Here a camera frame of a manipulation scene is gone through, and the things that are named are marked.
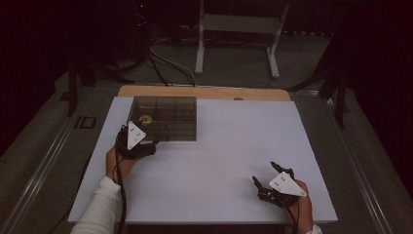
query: black cable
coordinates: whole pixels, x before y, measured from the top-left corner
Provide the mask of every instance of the black cable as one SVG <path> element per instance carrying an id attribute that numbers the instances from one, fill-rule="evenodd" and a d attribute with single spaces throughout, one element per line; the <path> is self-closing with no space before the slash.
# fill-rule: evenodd
<path id="1" fill-rule="evenodd" d="M 161 79 L 161 81 L 164 83 L 165 86 L 169 86 L 168 80 L 164 78 L 164 76 L 161 74 L 161 71 L 159 70 L 158 66 L 156 65 L 156 62 L 152 59 L 150 55 L 147 56 L 148 60 L 152 62 L 152 68 L 155 70 L 155 72 L 158 74 L 158 77 Z"/>
<path id="2" fill-rule="evenodd" d="M 300 208 L 298 207 L 298 215 L 297 215 L 297 219 L 295 219 L 294 214 L 292 213 L 292 211 L 289 209 L 289 207 L 278 197 L 276 197 L 278 199 L 278 201 L 282 204 L 282 206 L 286 209 L 286 211 L 288 212 L 289 216 L 291 217 L 292 220 L 292 234 L 296 234 L 297 233 L 297 229 L 298 229 L 298 217 L 300 216 Z"/>
<path id="3" fill-rule="evenodd" d="M 159 57 L 158 55 L 156 55 L 155 53 L 153 53 L 152 50 L 150 50 L 149 53 L 150 53 L 151 55 L 155 56 L 156 58 L 158 58 L 158 59 L 160 59 L 160 60 L 162 60 L 162 61 L 164 61 L 164 62 L 167 63 L 167 64 L 164 64 L 164 63 L 157 62 L 157 64 L 164 65 L 164 66 L 167 66 L 167 67 L 174 68 L 174 69 L 178 70 L 179 72 L 181 72 L 181 73 L 186 77 L 186 79 L 189 81 L 189 83 L 190 83 L 193 87 L 196 86 L 195 79 L 194 79 L 194 77 L 193 77 L 191 74 L 189 74 L 189 73 L 187 73 L 186 71 L 182 70 L 179 66 L 177 66 L 176 64 L 170 62 L 169 60 L 164 59 L 164 58 L 162 58 L 162 57 Z"/>
<path id="4" fill-rule="evenodd" d="M 293 62 L 291 65 L 289 65 L 288 67 L 285 67 L 285 68 L 279 70 L 279 72 L 278 72 L 276 75 L 280 75 L 281 72 L 286 71 L 286 70 L 288 70 L 289 68 L 295 66 L 295 64 L 297 64 L 297 63 L 300 61 L 300 59 L 301 59 L 301 49 L 303 49 L 303 45 L 304 45 L 304 42 L 307 40 L 307 37 L 308 37 L 308 36 L 307 36 L 307 34 L 306 34 L 306 35 L 304 36 L 303 41 L 301 42 L 300 47 L 298 48 L 298 59 L 297 59 L 295 62 Z"/>
<path id="5" fill-rule="evenodd" d="M 121 215 L 121 221 L 119 222 L 118 226 L 118 234 L 122 234 L 122 230 L 124 229 L 125 225 L 125 219 L 127 216 L 127 195 L 125 192 L 125 187 L 124 187 L 124 182 L 122 180 L 122 171 L 120 167 L 120 162 L 119 161 L 119 154 L 118 154 L 118 138 L 116 137 L 116 143 L 115 143 L 115 155 L 116 155 L 116 173 L 118 175 L 118 184 L 121 186 L 121 196 L 122 196 L 122 215 Z"/>

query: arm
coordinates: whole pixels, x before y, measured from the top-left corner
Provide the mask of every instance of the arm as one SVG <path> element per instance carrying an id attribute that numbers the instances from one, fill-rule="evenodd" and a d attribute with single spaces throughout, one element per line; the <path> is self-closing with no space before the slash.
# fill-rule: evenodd
<path id="1" fill-rule="evenodd" d="M 122 160 L 120 163 L 122 178 L 125 178 L 138 160 L 123 160 L 122 156 L 119 157 Z M 91 202 L 71 233 L 113 233 L 117 203 L 121 201 L 121 186 L 116 183 L 118 178 L 115 168 L 116 152 L 112 147 L 106 153 L 106 176 L 100 181 Z"/>
<path id="2" fill-rule="evenodd" d="M 121 186 L 105 176 L 71 233 L 113 233 Z"/>
<path id="3" fill-rule="evenodd" d="M 297 184 L 307 193 L 306 197 L 300 197 L 298 202 L 289 207 L 295 219 L 298 217 L 298 234 L 321 234 L 321 229 L 313 222 L 313 206 L 310 199 L 310 194 L 307 185 L 300 181 L 295 180 Z M 290 223 L 292 223 L 290 215 L 285 209 L 282 209 Z"/>

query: hand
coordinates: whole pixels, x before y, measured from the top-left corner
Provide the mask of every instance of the hand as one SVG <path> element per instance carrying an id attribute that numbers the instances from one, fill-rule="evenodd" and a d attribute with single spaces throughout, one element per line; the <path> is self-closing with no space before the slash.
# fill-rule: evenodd
<path id="1" fill-rule="evenodd" d="M 297 184 L 307 193 L 307 197 L 300 197 L 298 202 L 289 207 L 294 218 L 297 220 L 298 211 L 300 215 L 298 216 L 298 234 L 305 234 L 311 230 L 313 230 L 313 206 L 310 200 L 310 194 L 307 188 L 307 185 L 300 180 L 295 180 Z M 292 224 L 292 219 L 286 209 L 282 209 L 286 216 L 288 217 L 289 222 Z"/>
<path id="2" fill-rule="evenodd" d="M 126 159 L 121 154 L 119 154 L 119 165 L 121 168 L 122 179 L 125 179 L 131 172 L 133 165 L 139 161 L 139 159 Z M 116 172 L 116 150 L 112 147 L 106 153 L 106 176 L 111 178 L 115 183 L 118 183 L 118 174 Z"/>

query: white paper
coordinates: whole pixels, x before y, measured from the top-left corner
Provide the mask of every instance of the white paper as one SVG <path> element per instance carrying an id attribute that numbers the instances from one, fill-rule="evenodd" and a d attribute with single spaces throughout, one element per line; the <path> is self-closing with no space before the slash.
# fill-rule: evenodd
<path id="1" fill-rule="evenodd" d="M 69 221 L 92 199 L 131 103 L 115 97 Z M 306 182 L 316 222 L 337 220 L 294 102 L 198 99 L 197 108 L 197 141 L 162 141 L 133 167 L 127 222 L 287 223 L 280 208 L 258 199 L 251 178 L 268 184 L 278 174 L 272 161 Z"/>

